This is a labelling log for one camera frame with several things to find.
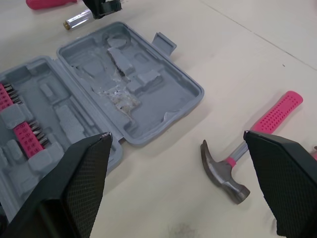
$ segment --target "hammer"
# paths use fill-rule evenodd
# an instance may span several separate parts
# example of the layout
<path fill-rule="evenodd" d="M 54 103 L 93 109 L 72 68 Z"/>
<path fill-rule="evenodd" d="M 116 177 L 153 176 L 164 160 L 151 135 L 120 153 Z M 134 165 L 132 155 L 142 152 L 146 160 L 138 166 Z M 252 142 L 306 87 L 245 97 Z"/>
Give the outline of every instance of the hammer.
<path fill-rule="evenodd" d="M 251 130 L 272 134 L 288 117 L 288 115 L 303 102 L 303 98 L 296 92 L 288 91 L 280 100 L 258 120 Z M 242 184 L 237 183 L 231 174 L 236 162 L 248 151 L 248 145 L 242 142 L 227 159 L 216 162 L 204 140 L 200 146 L 204 169 L 209 179 L 227 192 L 229 197 L 240 204 L 250 194 L 250 191 Z"/>

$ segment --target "hammer head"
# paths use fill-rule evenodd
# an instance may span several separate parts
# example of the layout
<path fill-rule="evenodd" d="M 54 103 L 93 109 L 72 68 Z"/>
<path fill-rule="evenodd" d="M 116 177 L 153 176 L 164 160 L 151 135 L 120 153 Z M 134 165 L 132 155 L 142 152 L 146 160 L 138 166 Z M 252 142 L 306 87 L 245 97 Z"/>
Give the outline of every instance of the hammer head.
<path fill-rule="evenodd" d="M 243 202 L 249 196 L 250 191 L 232 178 L 232 166 L 226 161 L 216 162 L 213 160 L 205 140 L 200 146 L 200 149 L 203 166 L 209 179 L 225 190 L 236 204 Z"/>

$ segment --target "pink handle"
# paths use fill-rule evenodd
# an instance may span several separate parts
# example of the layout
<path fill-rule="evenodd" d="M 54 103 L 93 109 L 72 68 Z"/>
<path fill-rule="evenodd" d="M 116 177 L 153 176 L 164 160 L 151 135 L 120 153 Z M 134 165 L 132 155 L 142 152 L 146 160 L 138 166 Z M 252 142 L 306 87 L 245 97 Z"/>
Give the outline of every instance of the pink handle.
<path fill-rule="evenodd" d="M 26 4 L 33 10 L 61 6 L 69 2 L 77 2 L 77 0 L 26 0 Z"/>
<path fill-rule="evenodd" d="M 295 110 L 303 98 L 296 92 L 288 91 L 284 96 L 251 128 L 257 132 L 272 134 L 287 116 Z"/>

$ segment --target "gray plastic tool case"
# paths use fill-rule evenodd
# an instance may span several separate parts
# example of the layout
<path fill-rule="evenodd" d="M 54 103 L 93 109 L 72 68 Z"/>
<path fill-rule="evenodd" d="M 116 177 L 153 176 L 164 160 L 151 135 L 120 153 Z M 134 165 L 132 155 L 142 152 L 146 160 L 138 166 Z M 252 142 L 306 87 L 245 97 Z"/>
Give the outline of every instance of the gray plastic tool case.
<path fill-rule="evenodd" d="M 61 47 L 56 60 L 0 73 L 23 102 L 0 112 L 0 202 L 9 221 L 72 143 L 112 132 L 110 172 L 121 139 L 145 145 L 199 103 L 204 90 L 171 62 L 175 48 L 162 33 L 150 44 L 118 22 Z M 50 144 L 27 160 L 12 129 L 33 120 Z"/>

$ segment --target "white table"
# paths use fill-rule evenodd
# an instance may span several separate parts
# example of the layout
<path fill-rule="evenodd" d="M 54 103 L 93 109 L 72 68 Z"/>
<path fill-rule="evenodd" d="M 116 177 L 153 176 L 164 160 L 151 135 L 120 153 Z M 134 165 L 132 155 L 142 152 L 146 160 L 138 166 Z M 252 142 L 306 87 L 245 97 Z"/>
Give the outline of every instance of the white table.
<path fill-rule="evenodd" d="M 123 11 L 73 32 L 65 19 L 82 2 L 33 12 L 23 1 L 0 3 L 0 71 L 102 26 L 123 21 L 147 40 L 162 32 L 178 47 L 172 60 L 205 89 L 187 117 L 150 144 L 123 143 L 124 159 L 106 178 L 92 238 L 267 238 L 273 215 L 249 154 L 233 170 L 250 189 L 240 205 L 207 178 L 200 144 L 216 160 L 242 141 L 244 129 L 287 90 L 303 104 L 275 134 L 317 144 L 317 13 L 313 0 L 125 0 Z"/>

